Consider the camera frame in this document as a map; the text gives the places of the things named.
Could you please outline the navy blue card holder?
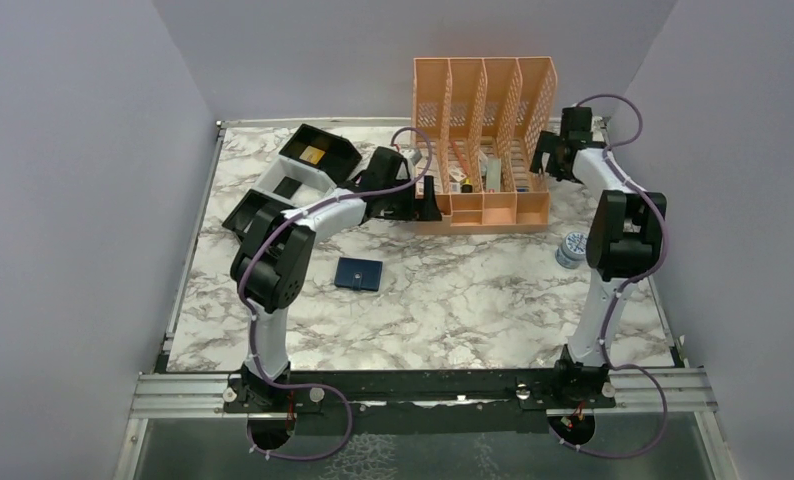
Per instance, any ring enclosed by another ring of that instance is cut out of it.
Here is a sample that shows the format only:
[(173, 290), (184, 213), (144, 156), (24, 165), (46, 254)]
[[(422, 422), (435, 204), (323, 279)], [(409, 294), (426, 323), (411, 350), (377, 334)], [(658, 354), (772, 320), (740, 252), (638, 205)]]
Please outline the navy blue card holder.
[(377, 292), (380, 289), (382, 272), (382, 261), (340, 257), (334, 285), (352, 291)]

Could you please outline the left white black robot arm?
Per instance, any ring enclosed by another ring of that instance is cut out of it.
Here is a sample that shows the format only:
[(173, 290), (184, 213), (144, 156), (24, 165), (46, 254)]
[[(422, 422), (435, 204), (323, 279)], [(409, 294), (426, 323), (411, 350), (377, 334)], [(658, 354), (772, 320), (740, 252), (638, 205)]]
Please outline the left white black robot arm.
[(265, 384), (276, 382), (289, 367), (285, 336), (288, 307), (302, 289), (313, 247), (344, 230), (365, 223), (384, 209), (384, 202), (414, 185), (425, 175), (434, 158), (427, 147), (427, 160), (419, 175), (387, 188), (392, 176), (381, 175), (386, 153), (380, 147), (356, 183), (333, 188), (317, 202), (295, 207), (258, 187), (251, 191), (260, 201), (230, 275), (237, 282), (240, 300), (250, 311), (248, 354), (244, 366)]

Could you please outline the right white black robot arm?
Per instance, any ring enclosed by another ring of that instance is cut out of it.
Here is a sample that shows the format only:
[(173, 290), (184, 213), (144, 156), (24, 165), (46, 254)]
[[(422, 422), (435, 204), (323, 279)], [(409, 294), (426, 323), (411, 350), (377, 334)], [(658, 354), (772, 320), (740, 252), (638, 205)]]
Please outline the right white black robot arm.
[(597, 201), (585, 261), (591, 281), (582, 316), (554, 366), (563, 386), (600, 387), (611, 368), (609, 352), (632, 284), (663, 261), (667, 200), (636, 184), (592, 132), (586, 106), (562, 111), (560, 129), (543, 131), (531, 170), (582, 184)]

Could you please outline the black white three-compartment tray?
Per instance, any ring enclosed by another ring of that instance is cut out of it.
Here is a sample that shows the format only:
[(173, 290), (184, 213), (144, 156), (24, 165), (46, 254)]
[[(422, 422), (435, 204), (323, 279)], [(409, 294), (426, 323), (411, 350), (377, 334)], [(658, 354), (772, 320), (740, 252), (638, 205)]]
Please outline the black white three-compartment tray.
[(332, 194), (361, 163), (350, 140), (303, 123), (222, 222), (242, 241), (257, 211), (300, 208)]

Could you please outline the orange plastic file organizer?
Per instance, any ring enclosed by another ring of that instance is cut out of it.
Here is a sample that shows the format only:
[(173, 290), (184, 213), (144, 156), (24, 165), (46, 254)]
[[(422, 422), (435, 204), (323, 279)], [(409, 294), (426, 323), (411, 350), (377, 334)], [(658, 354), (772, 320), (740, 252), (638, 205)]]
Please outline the orange plastic file organizer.
[[(549, 130), (558, 75), (549, 56), (428, 57), (413, 62), (412, 124), (434, 148), (430, 176), (439, 222), (419, 235), (533, 233), (550, 223), (545, 175), (530, 172), (539, 134)], [(500, 192), (485, 190), (486, 161), (502, 162)], [(472, 193), (462, 193), (468, 180)]]

